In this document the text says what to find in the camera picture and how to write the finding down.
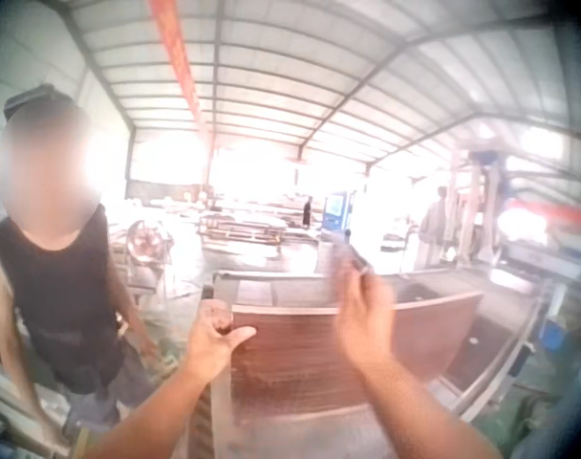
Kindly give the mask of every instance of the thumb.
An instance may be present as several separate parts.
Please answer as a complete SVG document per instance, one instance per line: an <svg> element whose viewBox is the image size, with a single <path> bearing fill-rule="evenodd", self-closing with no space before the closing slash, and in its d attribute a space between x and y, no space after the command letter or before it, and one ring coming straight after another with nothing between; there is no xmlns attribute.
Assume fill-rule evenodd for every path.
<svg viewBox="0 0 581 459"><path fill-rule="evenodd" d="M256 335L256 329L254 327L240 327L226 335L225 341L231 348L231 351L233 351L237 346L247 339L252 338L254 335Z"/></svg>

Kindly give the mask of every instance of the worker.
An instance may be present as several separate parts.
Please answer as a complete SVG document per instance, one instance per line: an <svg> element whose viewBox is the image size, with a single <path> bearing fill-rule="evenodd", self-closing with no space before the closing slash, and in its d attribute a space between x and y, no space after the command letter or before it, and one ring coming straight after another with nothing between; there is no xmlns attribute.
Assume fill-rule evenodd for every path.
<svg viewBox="0 0 581 459"><path fill-rule="evenodd" d="M336 321L340 350L369 396L399 459L499 459L498 451L473 427L446 410L391 352L394 295L370 273L348 263L337 281L341 303ZM233 350L258 333L242 327L223 336L230 312L206 300L188 339L178 372L126 420L108 432L87 459L168 458L200 393L225 368Z"/></svg>
<svg viewBox="0 0 581 459"><path fill-rule="evenodd" d="M312 222L312 196L308 198L306 204L303 206L303 226L306 229L310 228Z"/></svg>
<svg viewBox="0 0 581 459"><path fill-rule="evenodd" d="M437 188L437 194L439 195L439 200L428 208L420 224L418 253L414 264L415 271L438 265L441 260L443 235L447 221L445 211L447 188L440 186Z"/></svg>
<svg viewBox="0 0 581 459"><path fill-rule="evenodd" d="M45 439L63 449L60 426L29 375L19 317L53 370L71 420L95 431L119 421L117 401L135 408L154 391L138 352L118 335L117 313L142 354L158 348L118 276L104 208L83 180L85 115L54 88L39 89L5 111L0 194L9 217L0 222L0 354Z"/></svg>

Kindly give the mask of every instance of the corrugated roof panel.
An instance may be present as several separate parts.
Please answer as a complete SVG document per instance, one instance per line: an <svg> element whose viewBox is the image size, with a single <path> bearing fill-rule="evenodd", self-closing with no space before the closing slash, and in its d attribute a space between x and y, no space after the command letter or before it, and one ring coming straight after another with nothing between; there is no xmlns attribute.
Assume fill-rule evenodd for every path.
<svg viewBox="0 0 581 459"><path fill-rule="evenodd" d="M506 74L516 98L522 108L531 115L542 114L539 88L535 86L531 69L527 66L521 51L509 32L481 33L482 43L497 60L499 68Z"/></svg>
<svg viewBox="0 0 581 459"><path fill-rule="evenodd" d="M413 84L403 81L390 73L379 74L372 80L371 86L377 89L381 88L408 107L412 107L419 113L424 114L436 124L442 124L450 118L447 107L442 106L440 102L433 99L429 92L419 90Z"/></svg>
<svg viewBox="0 0 581 459"><path fill-rule="evenodd" d="M384 142L383 140L377 137L356 132L353 129L348 129L334 122L327 122L324 126L322 126L321 130L323 132L328 132L330 134L337 135L342 139L350 139L356 142L365 143L367 145L372 146L373 148L377 148L380 150L390 151L394 149L394 147L391 144L389 144L388 142Z"/></svg>
<svg viewBox="0 0 581 459"><path fill-rule="evenodd" d="M226 11L233 17L265 20L304 33L322 36L339 46L378 59L389 46L371 31L310 5L262 0L227 0Z"/></svg>
<svg viewBox="0 0 581 459"><path fill-rule="evenodd" d="M191 65L191 74L195 81L211 81L213 67L211 65ZM172 66L169 64L144 64L131 67L112 67L103 69L108 81L177 81Z"/></svg>
<svg viewBox="0 0 581 459"><path fill-rule="evenodd" d="M449 113L458 115L468 109L463 98L410 55L401 55L395 59L388 70L403 77L405 81L411 81L417 90L443 104Z"/></svg>
<svg viewBox="0 0 581 459"><path fill-rule="evenodd" d="M186 108L188 103L184 98L119 98L122 106L126 108ZM212 110L212 100L200 99L202 110Z"/></svg>
<svg viewBox="0 0 581 459"><path fill-rule="evenodd" d="M214 45L187 44L189 61L209 63L214 61ZM169 60L161 43L148 45L127 45L119 48L95 52L96 61L102 67L122 64L163 63Z"/></svg>
<svg viewBox="0 0 581 459"><path fill-rule="evenodd" d="M160 40L157 25L150 19L85 33L83 36L92 50L126 45L139 41Z"/></svg>
<svg viewBox="0 0 581 459"><path fill-rule="evenodd" d="M415 20L396 9L390 2L384 0L362 2L356 2L354 0L338 1L402 37L411 38L424 32L423 28Z"/></svg>
<svg viewBox="0 0 581 459"><path fill-rule="evenodd" d="M449 166L452 161L452 152L449 150L433 152L426 149L424 145L418 144L408 148L407 151L413 153L426 167L428 167L427 164L429 163L435 163L439 167Z"/></svg>
<svg viewBox="0 0 581 459"><path fill-rule="evenodd" d="M164 108L155 109L130 109L127 115L132 120L184 120L193 121L193 114L190 110L169 110Z"/></svg>
<svg viewBox="0 0 581 459"><path fill-rule="evenodd" d="M277 96L275 94L264 93L253 89L219 85L217 94L219 98L229 98L233 100L264 104L271 106L272 108L282 108L293 112L305 113L312 117L320 118L326 110L319 105L314 105L302 100Z"/></svg>
<svg viewBox="0 0 581 459"><path fill-rule="evenodd" d="M352 160L362 161L364 163L368 163L372 161L374 158L372 155L367 155L359 150L356 150L354 148L349 147L348 145L343 144L309 141L308 146L309 148L312 148L314 150L332 153L340 157L350 158Z"/></svg>
<svg viewBox="0 0 581 459"><path fill-rule="evenodd" d="M496 0L499 11L506 19L524 17L545 12L547 2L535 2L534 0Z"/></svg>
<svg viewBox="0 0 581 459"><path fill-rule="evenodd" d="M131 96L181 96L183 90L177 82L169 83L117 83L112 85L120 97Z"/></svg>
<svg viewBox="0 0 581 459"><path fill-rule="evenodd" d="M182 96L179 83L115 83L112 85L116 94L121 97L131 96ZM197 83L195 90L200 98L212 97L212 85Z"/></svg>
<svg viewBox="0 0 581 459"><path fill-rule="evenodd" d="M356 100L367 102L385 113L394 114L414 126L418 132L428 132L438 125L401 100L390 98L375 87L361 89L356 94Z"/></svg>
<svg viewBox="0 0 581 459"><path fill-rule="evenodd" d="M301 115L275 110L273 108L250 105L248 103L231 102L227 100L218 100L216 102L217 110L239 115L251 115L253 117L264 118L266 120L285 121L292 124L299 124L306 127L314 127L317 120L303 117Z"/></svg>
<svg viewBox="0 0 581 459"><path fill-rule="evenodd" d="M122 46L112 50L95 52L94 57L102 67L167 61L167 53L161 43Z"/></svg>
<svg viewBox="0 0 581 459"><path fill-rule="evenodd" d="M458 24L458 16L450 14L450 11L442 6L440 0L396 1L394 3L401 5L405 11L432 31L449 29Z"/></svg>
<svg viewBox="0 0 581 459"><path fill-rule="evenodd" d="M134 120L136 127L146 127L155 129L186 129L197 130L197 124L193 121L172 121L172 120Z"/></svg>
<svg viewBox="0 0 581 459"><path fill-rule="evenodd" d="M147 0L117 0L96 2L72 11L76 24L83 31L103 29L127 24L131 21L147 19L151 11Z"/></svg>
<svg viewBox="0 0 581 459"><path fill-rule="evenodd" d="M214 15L220 0L177 0L178 13Z"/></svg>
<svg viewBox="0 0 581 459"><path fill-rule="evenodd" d="M254 89L266 89L277 93L288 94L289 96L305 98L329 106L333 106L339 100L339 95L336 93L287 78L260 74L257 71L219 67L218 80L221 83L251 86Z"/></svg>
<svg viewBox="0 0 581 459"><path fill-rule="evenodd" d="M222 64L244 66L249 69L274 72L282 76L298 78L299 80L313 82L341 92L347 91L355 84L355 81L347 76L298 59L244 48L222 46L220 61Z"/></svg>
<svg viewBox="0 0 581 459"><path fill-rule="evenodd" d="M297 127L290 124L285 124L277 120L261 120L252 117L243 117L239 115L228 115L228 114L217 114L216 122L223 124L236 124L245 127L254 127L257 129L266 129L268 131L277 131L282 134L290 134L295 137L307 137L310 134L310 130Z"/></svg>
<svg viewBox="0 0 581 459"><path fill-rule="evenodd" d="M393 133L406 138L413 139L420 134L420 131L417 131L416 128L409 124L375 110L364 103L361 103L359 100L349 100L348 103L344 105L344 112L362 118L375 126L389 129Z"/></svg>
<svg viewBox="0 0 581 459"><path fill-rule="evenodd" d="M342 72L360 76L370 63L347 50L300 33L245 22L225 21L223 42L270 49L297 55Z"/></svg>
<svg viewBox="0 0 581 459"><path fill-rule="evenodd" d="M381 157L385 152L378 148L373 148L370 145L366 145L360 142L354 142L348 139L341 138L335 134L331 134L325 131L318 131L314 134L313 140L315 142L327 143L335 148L341 150L354 151L357 154L369 157L371 160Z"/></svg>
<svg viewBox="0 0 581 459"><path fill-rule="evenodd" d="M420 51L435 61L453 80L461 81L469 98L478 104L491 104L487 93L480 83L471 75L458 58L450 53L440 42L420 46Z"/></svg>
<svg viewBox="0 0 581 459"><path fill-rule="evenodd" d="M537 78L548 114L568 123L567 96L551 30L518 30L516 36Z"/></svg>
<svg viewBox="0 0 581 459"><path fill-rule="evenodd" d="M259 139L266 139L266 140L270 140L270 141L278 141L278 142L286 142L286 143L294 143L294 144L299 144L302 141L301 138L290 136L287 134L280 134L278 132L269 132L269 131L264 131L261 129L253 129L253 128L249 128L249 127L235 127L235 126L219 125L218 131L225 132L228 134L239 134L239 135L247 136L249 138L259 138Z"/></svg>
<svg viewBox="0 0 581 459"><path fill-rule="evenodd" d="M467 65L480 76L490 95L496 95L492 103L507 110L515 108L513 96L509 93L501 74L484 52L484 48L474 36L460 36L446 40L448 46L463 58Z"/></svg>

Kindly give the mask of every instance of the metal frame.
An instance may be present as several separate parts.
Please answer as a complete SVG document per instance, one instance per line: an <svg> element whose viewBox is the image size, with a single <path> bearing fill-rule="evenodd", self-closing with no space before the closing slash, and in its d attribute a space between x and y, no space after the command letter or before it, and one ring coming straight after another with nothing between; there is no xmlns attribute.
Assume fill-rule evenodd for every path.
<svg viewBox="0 0 581 459"><path fill-rule="evenodd" d="M118 114L125 122L127 129L129 129L129 131L131 132L133 122L127 116L124 107L121 105L120 101L117 98L117 95L112 90L110 83L108 82L104 74L101 72L101 67L99 67L99 65L97 64L93 54L91 53L91 50L89 49L87 43L84 41L84 38L82 37L80 28L78 27L78 25L74 21L74 18L72 17L71 9L68 7L68 5L62 4L58 0L37 0L37 1L44 5L45 7L50 8L59 15L59 17L63 21L63 24L68 30L68 33L72 37L72 40L76 44L76 47L82 54L82 58L87 64L87 67L89 67L89 69L91 70L91 72L101 85L101 88L106 93L106 96L108 96L112 104L117 109Z"/></svg>
<svg viewBox="0 0 581 459"><path fill-rule="evenodd" d="M169 83L177 83L178 81L175 79L144 79L144 80L139 80L139 79L135 79L135 80L123 80L123 81L114 81L111 82L111 86L121 86L123 84L169 84ZM195 84L210 84L212 85L212 81L195 81ZM282 98L292 98L294 100L298 100L300 102L306 102L306 103L311 103L312 105L317 105L319 107L322 108L328 108L331 109L332 106L331 105L326 105L324 103L321 102L316 102L313 100L310 100L308 98L300 98L299 96L293 96L290 95L289 93L281 93L280 91L272 91L270 89L261 89L259 87L256 86L246 86L245 84L236 84L236 83L226 83L226 82L222 82L222 81L217 81L217 84L220 86L228 86L230 88L237 88L237 89L246 89L247 91L258 91L261 93L266 93L266 94L271 94L273 96L280 96Z"/></svg>
<svg viewBox="0 0 581 459"><path fill-rule="evenodd" d="M232 43L232 42L228 42L228 41L222 41L219 31L220 29L217 27L217 36L215 38L215 41L208 41L208 40L195 40L195 41L185 41L184 45L212 45L214 46L214 54L217 54L217 49L219 49L221 46L227 46L227 47L233 47L233 48L242 48L244 50L249 50L249 51L255 51L258 53L267 53L270 55L279 55L280 57L285 57L287 59L293 59L293 60L298 60L301 62L304 62L306 64L310 64L313 65L315 67L320 67L321 69L324 70L328 70L329 72L335 72L337 74L342 75L343 77L346 78L350 78L352 80L357 80L358 76L357 75L353 75L353 74L349 74L348 72L345 72L343 70L340 69L336 69L335 67L331 67L330 65L324 64L322 62L318 62L312 59L307 59L305 57L302 57L300 55L292 55L289 53L284 53L282 51L276 51L276 50L271 50L268 48L263 48L260 46L253 46L253 45L245 45L242 43ZM131 48L133 46L152 46L152 45L161 45L160 41L153 41L153 40L142 40L142 41L136 41L136 42L132 42L132 43L122 43L120 45L111 45L111 46L106 46L103 48L96 48L92 50L92 53L94 55L98 54L98 53L107 53L109 51L114 51L114 50L122 50L123 48Z"/></svg>
<svg viewBox="0 0 581 459"><path fill-rule="evenodd" d="M64 15L70 16L69 11L72 10L71 4L60 4L58 1L54 1L54 0L39 0L39 1L41 3L49 6L50 8L54 9L55 11L57 11L59 13L59 15L62 16L62 19L64 19L64 22L66 22L66 18L64 18L63 16ZM82 3L81 5L78 5L76 8L77 9L87 8L87 7L92 6L96 3L99 3L99 0L93 0L91 2L88 2L87 0L85 0L84 3ZM337 48L340 48L338 44L332 42L327 37L318 36L318 35L315 35L312 33L306 33L306 32L302 32L299 30L294 30L293 28L290 28L290 27L287 27L284 25L275 24L275 23L268 23L266 21L259 20L259 19L240 18L240 17L235 18L235 17L227 16L225 14L225 0L219 0L215 16L211 16L209 14L200 14L200 15L184 14L184 15L180 16L180 18L214 19L216 21L214 42L210 42L207 40L191 42L191 44L192 43L199 43L199 44L212 44L212 45L214 45L214 59L213 59L214 62L212 62L212 63L209 63L209 62L207 62L207 63L206 62L193 63L193 65L211 66L213 68L212 81L211 82L204 81L201 83L202 84L211 83L212 87L213 87L213 90L212 90L213 97L210 99L212 100L211 112L213 114L212 124L214 126L214 129L213 129L214 133L217 132L216 126L219 124L218 120L217 120L217 115L219 113L245 117L247 119L269 120L266 117L258 117L258 116L254 116L254 115L233 113L232 111L224 111L224 112L219 111L218 110L218 101L228 101L228 102L232 102L232 103L243 104L246 106L263 107L263 108L269 109L269 110L278 110L278 111L282 111L282 112L287 112L287 113L293 114L297 117L302 117L302 119L318 120L318 124L314 128L312 128L310 135L307 136L303 140L303 142L299 145L299 149L298 149L298 152L299 152L298 158L299 159L302 157L303 148L313 139L315 133L319 132L327 122L331 122L332 124L340 126L340 128L348 129L349 131L354 131L354 132L360 134L361 136L365 136L366 139L379 140L378 143L380 143L380 144L382 144L382 143L383 144L390 144L391 147L394 148L392 151L385 152L385 150L382 150L381 146L374 146L370 143L362 142L360 140L352 139L352 138L349 138L349 137L346 137L343 135L339 136L338 134L333 134L333 135L337 135L340 138L345 138L345 139L348 139L349 141L356 142L357 144L362 144L362 145L365 145L369 148L373 148L374 150L380 150L380 151L385 152L385 155L382 156L381 158L376 158L371 163L367 163L368 168L371 168L373 165L378 164L379 162L381 162L385 158L388 158L389 156L394 155L394 154L398 153L399 151L408 151L409 153L412 153L409 151L409 148L411 148L412 146L416 146L424 141L431 140L431 139L433 139L435 142L440 143L445 150L449 150L449 147L445 143L438 141L436 139L436 137L440 134L443 134L443 133L450 131L451 129L453 129L457 126L462 126L463 124L465 124L466 122L468 122L470 120L476 120L476 119L483 119L485 122L488 122L489 120L506 120L506 121L510 121L510 122L518 122L518 123L522 123L522 124L526 124L526 125L543 127L545 129L548 129L549 131L558 132L558 133L563 134L565 136L569 136L569 137L572 137L574 139L581 140L581 133L574 132L572 130L573 123L571 122L572 121L572 119L571 119L572 118L572 111L571 111L570 100L569 100L570 92L569 92L569 85L568 85L568 77L566 74L566 70L564 67L564 61L563 61L562 57L560 58L560 60L561 60L560 64L561 64L561 66L563 66L563 76L565 78L564 82L565 82L565 91L566 91L566 95L567 95L567 103L569 105L568 114L569 114L570 128L563 128L563 127L559 127L559 126L555 126L555 125L550 125L548 122L535 121L535 120L530 120L530 119L526 118L525 107L523 105L521 105L518 94L515 91L515 88L513 87L513 85L511 85L511 83L508 80L508 78L506 77L506 74L504 73L503 69L501 68L499 63L496 61L496 59L494 58L492 53L484 45L484 43L482 42L482 40L479 36L477 36L477 35L474 36L478 46L480 46L480 48L484 52L485 57L492 63L494 69L498 72L503 84L506 86L507 90L510 93L510 96L512 97L516 106L518 107L518 110L522 113L522 116L506 115L506 114L502 114L502 113L486 113L486 112L481 111L479 109L479 107L477 107L475 105L475 103L471 100L471 98L466 94L466 92L463 91L463 88L460 88L457 85L453 84L454 83L453 81L450 82L449 77L447 77L445 73L439 72L439 69L438 69L439 66L437 65L437 62L433 62L433 61L430 61L429 59L426 59L426 56L424 56L420 52L420 49L419 49L419 47L421 45L424 45L424 44L427 44L430 42L441 41L443 46L446 46L449 49L449 51L461 62L461 64L465 68L465 70L467 72L469 72L469 74L471 74L475 78L476 82L483 88L484 93L490 99L493 107L496 110L501 111L501 106L497 103L497 100L493 97L493 95L489 91L484 80L477 74L475 69L471 65L469 65L467 63L467 61L465 59L463 59L463 57L461 55L458 55L458 53L456 53L455 50L453 50L450 45L447 45L444 42L444 40L446 40L448 38L453 38L455 36L472 35L472 34L478 34L478 33L495 31L495 30L505 30L505 31L509 32L512 40L514 41L514 44L516 45L516 48L518 49L518 52L522 56L525 56L526 55L525 50L520 46L519 40L515 34L515 30L518 28L542 28L542 27L551 25L552 21L551 21L551 17L549 15L549 12L542 13L542 14L534 14L532 16L521 17L521 18L517 18L517 19L504 19L498 6L494 2L488 1L490 8L498 16L498 18L496 20L483 22L483 23L478 24L478 25L465 23L460 27L454 27L454 28L450 28L446 31L433 33L433 31L429 28L428 24L424 23L424 21L422 21L421 18L416 17L416 15L413 14L411 11L406 11L406 9L402 5L400 5L398 2L390 1L388 3L391 4L391 6L393 8L407 14L412 20L414 20L420 27L422 27L426 31L425 36L422 36L421 38L414 39L411 41L406 41L406 40L402 39L402 37L396 35L394 32L387 30L385 28L385 26L378 24L377 21L369 19L367 17L363 17L359 14L356 14L356 12L354 10L349 9L347 7L340 6L338 4L335 4L333 6L324 6L322 4L319 4L317 2L313 2L310 0L305 0L303 3L309 8L323 11L324 13L328 14L329 16L337 17L337 18L340 18L344 21L348 21L349 23L352 23L353 25L359 27L360 29L372 34L374 37L377 37L377 38L381 39L382 41L392 45L394 47L393 50L391 52L389 52L384 57L384 59L380 60L379 62L376 62L374 59L368 57L367 55L365 55L361 51L358 51L355 49L343 48L343 50L346 53L349 53L351 55L355 55L356 57L363 59L366 62L374 65L371 72L369 72L366 77L364 77L362 79L358 79L355 75L351 75L343 70L338 70L336 68L331 67L330 65L316 62L316 61L313 61L311 59L301 57L298 55L292 55L292 54L284 53L281 51L269 50L267 48L263 48L263 47L259 47L259 46L250 46L250 45L223 42L222 41L222 30L223 30L223 27L225 26L225 21L228 21L229 23L238 22L238 23L254 24L254 25L258 25L258 26L262 26L262 27L267 27L270 29L285 30L289 33L294 33L294 34L306 36L310 39L317 40L317 41L325 43L329 46L336 46ZM440 0L439 4L443 8L450 8L451 7L450 5L444 4L441 0ZM143 18L140 20L131 21L130 23L148 23L148 21L149 21L149 18ZM112 25L112 26L106 25L106 27L99 28L99 29L91 29L88 31L83 31L83 33L93 33L93 32L97 32L97 31L101 31L101 30L105 30L105 29L117 28L117 27L120 27L123 25L126 25L126 24L116 24L116 25ZM76 37L74 37L74 34L70 30L70 27L68 27L68 30L71 33L71 35L73 36L73 38L75 39L76 44L78 45L78 40L76 39ZM80 31L77 30L77 27L75 27L75 33L80 34ZM87 55L89 54L89 50L86 47L86 44L84 44L84 40L82 40L82 43L83 43L84 48L80 49L80 46L78 46L78 48L85 56L85 61L87 61L87 65L89 65L89 67L92 68L92 71L94 71L92 65L90 65L89 61L87 60ZM159 44L159 42L139 42L139 43L119 45L119 46L104 47L102 49L95 50L95 52L102 52L102 51L112 50L115 48L122 48L125 46L135 46L135 45L139 45L139 44L150 44L150 43ZM277 74L275 72L267 72L267 71L261 71L261 70L255 69L255 68L244 67L241 65L237 65L237 66L236 65L221 65L221 63L220 63L220 47L221 46L230 46L230 47L236 47L236 48L249 49L249 50L253 50L256 52L269 53L272 55L280 55L280 56L283 56L286 58L291 58L291 59L303 61L303 62L306 62L307 64L315 65L315 66L322 68L322 69L325 69L327 71L335 72L336 74L350 78L351 80L356 81L356 85L349 92L341 92L341 91L332 89L330 87L323 86L315 81L304 80L302 77L296 78L296 77L292 77L292 76ZM363 89L366 86L373 86L376 90L380 91L382 94L385 94L387 97L392 98L394 100L397 100L398 102L406 105L408 107L408 109L416 112L418 115L425 118L426 120L435 121L434 119L430 118L427 113L425 113L422 109L420 109L420 107L414 106L411 102L405 102L405 101L399 99L398 97L396 97L395 95L390 94L387 90L385 90L383 88L379 88L379 87L371 84L371 80L375 75L377 75L380 72L388 72L391 75L393 75L394 77L399 78L400 80L404 81L405 84L409 84L409 85L413 86L412 82L408 81L408 79L406 77L397 75L394 71L392 71L390 68L388 68L390 63L392 61L394 61L398 56L402 55L403 53L413 53L413 58L419 64L423 65L437 79L441 80L441 82L443 82L447 86L449 86L449 88L467 104L467 106L472 111L472 113L470 115L464 116L458 120L453 120L453 121L447 123L445 126L440 126L435 131L428 132L428 133L425 132L423 136L420 136L417 139L410 140L405 135L401 135L399 132L395 132L395 131L391 130L389 127L381 125L378 122L366 120L366 119L362 118L361 116L355 115L355 114L350 113L350 112L344 112L342 110L343 106L346 103L348 103L351 99L355 98L355 96L357 95L357 93L361 89ZM106 93L108 94L110 99L113 101L113 103L116 105L116 108L119 110L119 112L123 116L123 120L125 120L125 122L129 121L130 123L132 123L130 119L128 120L129 117L127 116L126 110L155 109L155 107L152 107L152 108L151 107L135 107L135 108L123 107L122 104L120 103L120 100L123 98L126 98L126 97L118 98L114 94L114 90L112 89L112 87L114 84L129 83L129 81L119 81L116 83L112 83L111 85L107 85L105 76L101 72L101 69L110 69L110 68L118 68L118 67L139 67L139 66L149 66L149 65L169 65L168 62L143 62L143 63L138 63L138 64L124 64L124 65L117 65L117 66L97 66L97 63L95 62L92 55L90 55L90 58L93 61L93 63L95 64L95 66L98 68L99 75L96 74L96 71L94 71L94 75L96 75L96 78L99 80L100 84L102 84L102 87L104 87L104 90L106 91ZM547 114L544 111L543 95L541 94L541 89L539 87L538 80L533 72L532 67L527 62L525 62L524 65L526 66L526 69L527 69L527 72L529 74L532 85L534 86L536 94L538 95L539 104L540 104L540 107L542 109L543 116L546 117ZM314 101L306 99L306 98L301 98L299 96L293 96L291 94L281 93L278 91L271 91L268 89L252 87L252 86L244 85L244 84L233 84L233 83L225 84L225 83L222 83L218 80L218 70L220 68L229 68L229 69L233 69L233 70L245 71L245 72L250 72L250 73L254 73L254 74L269 75L271 77L283 78L284 80L294 81L296 83L308 85L312 88L321 90L321 91L326 92L327 94L330 94L330 95L339 95L339 96L341 96L341 100L335 106L331 107L327 104L323 104L320 102L314 102ZM155 83L155 81L135 81L135 82L136 83L149 83L149 82ZM228 99L228 98L219 98L219 94L218 94L219 93L219 91L218 91L219 86L236 87L236 88L246 89L246 90L255 91L255 92L260 91L262 93L273 94L273 95L276 95L279 97L290 98L290 99L302 101L304 103L312 103L316 106L322 107L323 109L329 110L329 112L326 114L326 116L324 116L324 118L319 118L319 117L314 117L314 116L310 116L310 115L305 115L303 113L295 112L295 111L292 111L289 109L279 108L279 107L276 107L273 105L266 105L264 103L244 101L244 100L234 100L234 99ZM445 111L448 114L450 113L448 110L446 110L445 104L440 102L433 95L431 95L429 93L424 93L424 96L426 98L428 98L432 103L439 106L442 109L442 111ZM133 97L127 97L127 98L138 98L138 97L139 96L133 96ZM160 97L160 96L156 96L156 95L152 96L151 95L151 96L144 96L144 97L145 98L156 98L156 97ZM176 96L163 96L163 97L174 98ZM395 119L395 120L398 120L399 122L402 122L403 124L407 125L409 128L411 128L417 132L424 132L423 129L417 128L416 126L409 123L407 120L403 120L403 119L395 116L395 114L389 113L385 109L385 107L374 106L373 104L371 104L369 102L362 101L359 98L356 98L355 100L358 103L361 103L364 106L369 107L372 110L376 110L379 113L382 113L388 117L391 117L392 119ZM159 107L159 108L164 109L164 110L175 110L174 108L164 108L164 107ZM372 135L372 134L368 134L366 132L363 132L361 129L354 128L352 126L348 126L348 125L345 125L345 124L342 124L339 122L331 121L331 119L337 113L347 114L348 116L353 117L353 118L360 120L362 122L366 122L369 125L372 125L374 127L380 128L380 129L384 129L385 131L390 132L392 135L399 137L400 139L407 140L408 143L406 143L405 145L393 145L388 141L378 139L376 135ZM292 126L292 127L296 127L296 128L307 129L307 130L311 129L309 126L304 126L304 125L300 125L300 124L293 123L293 122L286 122L286 121L278 121L278 122L281 122L282 124L286 124L288 126ZM256 129L256 130L262 130L264 132L281 134L284 136L297 137L297 136L294 136L293 134L279 132L276 130L263 129L263 128L259 128L259 127L255 127L255 126L249 126L249 125L242 125L242 124L235 124L235 123L226 123L226 124L221 124L221 125L229 125L232 127L245 128L245 129ZM475 126L473 126L473 125L467 125L466 127L467 127L467 129L475 131ZM511 131L511 133L513 134L514 137L517 137L517 134L514 131ZM232 133L226 133L226 134L238 136L238 134L232 134ZM267 140L267 141L271 141L271 142L280 142L280 141L272 141L271 139L263 139L263 140ZM424 147L424 148L426 148L427 150L431 151L432 153L440 156L438 152L433 151L431 148L427 148L427 147ZM351 161L359 162L359 160L350 159L350 158L347 158L343 155L335 155L334 153L327 152L327 151L322 151L322 152L326 153L326 154L332 154L334 156L339 156L339 157L342 157L345 159L349 159ZM549 173L549 172L525 173L525 178L527 178L527 180L530 180L528 177L554 178L554 176L555 176L555 178L560 178L561 180L571 180L571 181L576 181L576 182L581 183L581 174L573 173L569 170L566 170L565 168L561 167L560 164L552 164L550 162L544 161L543 159L541 159L539 157L535 157L534 155L525 154L524 152L512 151L511 154L518 156L520 158L523 158L527 161L531 161L533 163L539 164L543 167L547 167L555 172L555 173L554 172L552 172L552 173ZM539 183L538 181L533 180L533 182L536 184L539 184L540 186L547 186L547 185L544 185L542 183ZM563 193L561 195L566 194L566 193L564 193L564 191L561 191L561 190L558 190L555 188L553 188L552 191L555 193L559 193L559 194ZM573 199L573 200L577 199L577 198L572 198L570 195L568 195L568 196L565 195L565 197L567 199Z"/></svg>
<svg viewBox="0 0 581 459"><path fill-rule="evenodd" d="M317 132L319 129L321 129L322 126L325 125L327 123L327 121L329 121L339 110L341 110L341 108L349 100L354 98L355 95L358 93L358 91L360 91L365 86L367 86L369 84L369 82L376 75L378 75L381 71L383 71L386 67L388 67L397 57L399 57L400 55L402 55L406 51L408 51L410 49L417 48L417 47L424 45L426 43L431 43L434 41L442 41L446 38L452 38L454 36L461 36L461 35L466 35L466 34L471 34L471 33L490 32L490 31L495 31L495 30L499 30L499 29L509 29L510 27L535 27L538 25L543 27L548 22L549 22L549 16L543 15L543 14L539 14L536 16L530 16L529 18L521 18L518 20L513 20L513 19L497 20L497 21L492 21L492 22L488 22L488 23L483 23L483 24L480 24L479 26L468 26L468 27L463 27L463 28L455 28L453 30L449 30L449 31L446 31L443 33L432 33L432 34L429 34L425 37L418 38L418 39L412 40L410 42L398 45L393 51L391 51L382 60L380 60L379 63L363 79L361 79L358 82L358 84L350 92L348 92L341 99L341 101L335 106L333 111L331 113L329 113L329 115L327 115L327 117L325 117L320 123L318 123L318 125L314 128L313 132L302 143L302 147L305 146L312 139L313 134L315 132ZM469 70L470 73L472 73L472 72L474 73L471 66L467 65L466 62L461 60L460 57L459 57L459 60L467 68L467 70ZM476 81L478 81L478 82L481 81L479 76L475 75L474 77L476 78ZM487 91L487 88L485 87L484 83L481 82L480 84L484 87L484 90ZM488 96L492 100L494 100L494 98L491 95L488 95Z"/></svg>
<svg viewBox="0 0 581 459"><path fill-rule="evenodd" d="M129 141L127 142L127 157L125 158L125 199L129 191L129 183L131 181L131 165L134 159L134 149L136 146L136 131L138 128L135 124L132 125L129 131Z"/></svg>

